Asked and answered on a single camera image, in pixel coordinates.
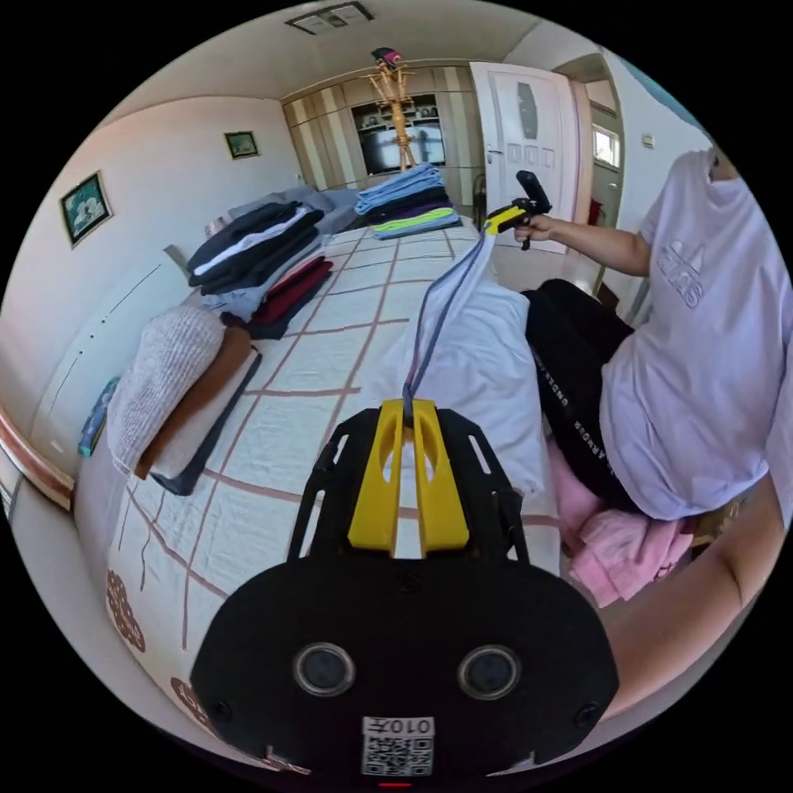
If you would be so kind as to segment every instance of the brown cloth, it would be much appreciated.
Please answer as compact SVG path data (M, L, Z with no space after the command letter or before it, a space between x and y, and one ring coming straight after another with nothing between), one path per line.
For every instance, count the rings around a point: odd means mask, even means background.
M212 363L176 405L159 433L135 466L139 479L149 476L152 465L176 432L199 410L213 400L245 363L250 353L250 333L245 328L226 328L221 348Z

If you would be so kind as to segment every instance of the green folded shirt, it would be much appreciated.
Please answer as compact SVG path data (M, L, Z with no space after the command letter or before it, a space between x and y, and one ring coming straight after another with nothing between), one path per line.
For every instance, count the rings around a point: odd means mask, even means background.
M439 221L449 215L454 214L452 207L441 207L440 209L432 209L425 212L423 215L416 215L416 217L407 217L399 221L389 221L388 223L381 223L379 226L372 226L372 231L401 231L402 229L410 229L413 226L421 226L423 223L430 221Z

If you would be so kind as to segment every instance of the pink towel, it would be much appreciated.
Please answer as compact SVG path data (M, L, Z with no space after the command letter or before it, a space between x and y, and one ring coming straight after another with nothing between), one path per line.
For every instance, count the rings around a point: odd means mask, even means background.
M627 601L663 578L691 546L684 520L604 510L603 502L570 470L553 439L548 440L548 457L570 574L592 593L598 607L618 598Z

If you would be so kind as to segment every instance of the picture frame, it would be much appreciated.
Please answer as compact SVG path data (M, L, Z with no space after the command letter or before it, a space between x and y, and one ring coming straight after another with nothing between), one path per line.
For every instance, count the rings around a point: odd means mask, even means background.
M256 145L254 133L250 130L246 132L226 132L226 145L232 159L245 159L247 157L258 157L259 147Z
M99 171L85 178L60 199L60 213L72 247L113 217Z

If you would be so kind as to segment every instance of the person's arm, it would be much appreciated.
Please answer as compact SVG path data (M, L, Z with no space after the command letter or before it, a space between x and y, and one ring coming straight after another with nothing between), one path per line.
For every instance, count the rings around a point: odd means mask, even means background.
M766 443L768 473L735 521L677 575L607 625L620 688L604 718L665 686L713 646L760 592L793 518L793 343Z
M603 267L641 278L650 274L650 246L641 234L556 220L548 238Z

